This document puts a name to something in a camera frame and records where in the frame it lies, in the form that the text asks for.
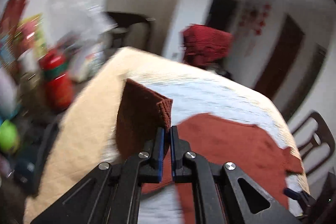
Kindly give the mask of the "rust red knit sweater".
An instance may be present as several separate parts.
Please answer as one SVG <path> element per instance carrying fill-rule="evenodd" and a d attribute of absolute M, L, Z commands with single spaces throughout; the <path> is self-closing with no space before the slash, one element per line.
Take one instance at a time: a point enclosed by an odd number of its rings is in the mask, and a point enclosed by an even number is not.
<path fill-rule="evenodd" d="M 128 79 L 117 115 L 116 142 L 122 158 L 138 152 L 154 137 L 157 128 L 171 124 L 173 101 Z M 303 172 L 291 148 L 280 148 L 268 133 L 255 124 L 229 121 L 200 113 L 177 125 L 179 138 L 190 143 L 208 162 L 222 165 L 232 161 L 265 189 L 282 207 L 289 208 L 283 194 L 288 173 Z"/>

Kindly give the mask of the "dark wooden chair right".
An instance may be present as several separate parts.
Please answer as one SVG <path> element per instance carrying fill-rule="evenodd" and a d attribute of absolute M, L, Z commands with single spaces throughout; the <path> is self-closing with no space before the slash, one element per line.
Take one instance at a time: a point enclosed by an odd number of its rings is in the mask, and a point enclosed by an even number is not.
<path fill-rule="evenodd" d="M 304 153 L 301 155 L 302 161 L 304 161 L 313 150 L 318 149 L 323 144 L 326 144 L 329 147 L 329 153 L 310 170 L 305 171 L 307 177 L 321 168 L 335 153 L 335 139 L 333 134 L 321 114 L 317 111 L 311 111 L 309 115 L 294 129 L 294 131 L 291 132 L 291 134 L 295 136 L 311 119 L 317 123 L 317 127 L 312 131 L 310 138 L 298 147 L 300 152 L 304 150 Z"/>

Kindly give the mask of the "quilted blue beige table cover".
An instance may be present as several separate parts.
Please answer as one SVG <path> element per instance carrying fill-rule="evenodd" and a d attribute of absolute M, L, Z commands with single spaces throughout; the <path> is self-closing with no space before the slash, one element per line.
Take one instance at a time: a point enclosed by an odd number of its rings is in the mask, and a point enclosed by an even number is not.
<path fill-rule="evenodd" d="M 125 47 L 105 63 L 61 119 L 39 194 L 26 201 L 24 223 L 30 223 L 99 162 L 118 159 L 114 135 L 127 78 L 171 98 L 173 124 L 198 113 L 255 124 L 279 147 L 289 147 L 299 157 L 282 115 L 262 94 L 203 69 Z"/>

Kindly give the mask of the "green frog cup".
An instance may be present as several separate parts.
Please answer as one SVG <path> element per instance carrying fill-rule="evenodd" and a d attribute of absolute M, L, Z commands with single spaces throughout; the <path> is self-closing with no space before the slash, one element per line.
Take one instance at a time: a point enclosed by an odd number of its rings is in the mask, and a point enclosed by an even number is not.
<path fill-rule="evenodd" d="M 17 127 L 10 120 L 5 120 L 0 127 L 1 151 L 7 155 L 17 152 L 20 145 L 20 137 Z"/>

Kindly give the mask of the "red reindeer bottle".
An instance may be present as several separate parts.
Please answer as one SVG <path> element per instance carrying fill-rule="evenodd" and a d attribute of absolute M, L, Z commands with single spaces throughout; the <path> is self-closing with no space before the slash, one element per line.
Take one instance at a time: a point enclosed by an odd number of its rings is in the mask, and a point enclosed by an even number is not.
<path fill-rule="evenodd" d="M 74 99 L 74 86 L 68 75 L 65 56 L 55 48 L 39 60 L 46 100 L 57 113 L 67 109 Z"/>

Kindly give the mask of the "white medicine box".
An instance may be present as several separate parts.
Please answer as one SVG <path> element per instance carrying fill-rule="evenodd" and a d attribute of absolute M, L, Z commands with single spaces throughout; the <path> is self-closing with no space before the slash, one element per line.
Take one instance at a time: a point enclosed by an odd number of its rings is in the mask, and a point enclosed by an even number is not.
<path fill-rule="evenodd" d="M 92 78 L 105 61 L 103 51 L 97 52 L 93 48 L 82 49 L 70 61 L 68 72 L 75 83 L 82 83 Z"/>

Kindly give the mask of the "dark wooden door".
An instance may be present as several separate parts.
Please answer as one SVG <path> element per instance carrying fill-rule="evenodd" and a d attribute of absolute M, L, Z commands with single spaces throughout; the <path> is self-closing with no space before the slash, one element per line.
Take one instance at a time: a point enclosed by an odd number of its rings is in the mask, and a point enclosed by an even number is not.
<path fill-rule="evenodd" d="M 287 15 L 273 53 L 254 90 L 270 100 L 276 95 L 298 55 L 305 34 Z"/>

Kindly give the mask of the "red plaid shirt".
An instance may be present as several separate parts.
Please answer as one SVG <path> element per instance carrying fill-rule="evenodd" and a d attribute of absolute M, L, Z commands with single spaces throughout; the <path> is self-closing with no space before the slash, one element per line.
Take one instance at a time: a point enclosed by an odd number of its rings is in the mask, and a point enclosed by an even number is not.
<path fill-rule="evenodd" d="M 191 66 L 205 68 L 214 61 L 227 57 L 233 35 L 205 25 L 193 24 L 182 31 L 183 61 Z"/>

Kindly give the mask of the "black chair behind table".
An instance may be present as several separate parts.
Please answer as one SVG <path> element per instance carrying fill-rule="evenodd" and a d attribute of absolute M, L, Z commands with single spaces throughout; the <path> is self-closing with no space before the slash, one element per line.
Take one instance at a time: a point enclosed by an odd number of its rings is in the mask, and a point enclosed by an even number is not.
<path fill-rule="evenodd" d="M 143 14 L 134 14 L 129 12 L 113 12 L 105 11 L 106 16 L 116 23 L 116 27 L 112 28 L 108 33 L 112 39 L 111 47 L 114 47 L 115 41 L 120 41 L 119 48 L 126 46 L 125 40 L 132 30 L 132 26 L 143 24 L 146 32 L 143 42 L 143 50 L 148 51 L 150 48 L 151 33 L 154 28 L 155 19 Z"/>

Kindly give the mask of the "red chinese knot decorations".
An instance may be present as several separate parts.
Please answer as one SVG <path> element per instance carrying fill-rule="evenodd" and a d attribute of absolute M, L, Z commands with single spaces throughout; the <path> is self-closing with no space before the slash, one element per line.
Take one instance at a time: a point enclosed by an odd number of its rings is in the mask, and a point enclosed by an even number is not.
<path fill-rule="evenodd" d="M 269 3 L 250 3 L 247 2 L 240 15 L 238 22 L 238 35 L 261 36 L 266 21 L 270 16 L 272 5 Z"/>

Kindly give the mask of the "clear plastic bag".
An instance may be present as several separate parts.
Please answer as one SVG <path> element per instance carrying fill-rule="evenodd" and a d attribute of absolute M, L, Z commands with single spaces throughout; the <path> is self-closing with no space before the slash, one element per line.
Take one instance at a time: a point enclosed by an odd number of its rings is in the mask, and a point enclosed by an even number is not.
<path fill-rule="evenodd" d="M 47 0 L 43 19 L 49 45 L 68 58 L 82 50 L 106 50 L 108 32 L 116 27 L 98 0 Z"/>

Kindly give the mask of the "red gift bag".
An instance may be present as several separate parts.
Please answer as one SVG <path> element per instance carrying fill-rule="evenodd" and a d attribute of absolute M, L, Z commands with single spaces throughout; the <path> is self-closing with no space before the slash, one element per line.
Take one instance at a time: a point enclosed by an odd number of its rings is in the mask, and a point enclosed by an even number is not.
<path fill-rule="evenodd" d="M 8 0 L 1 17 L 1 35 L 14 35 L 28 0 Z"/>

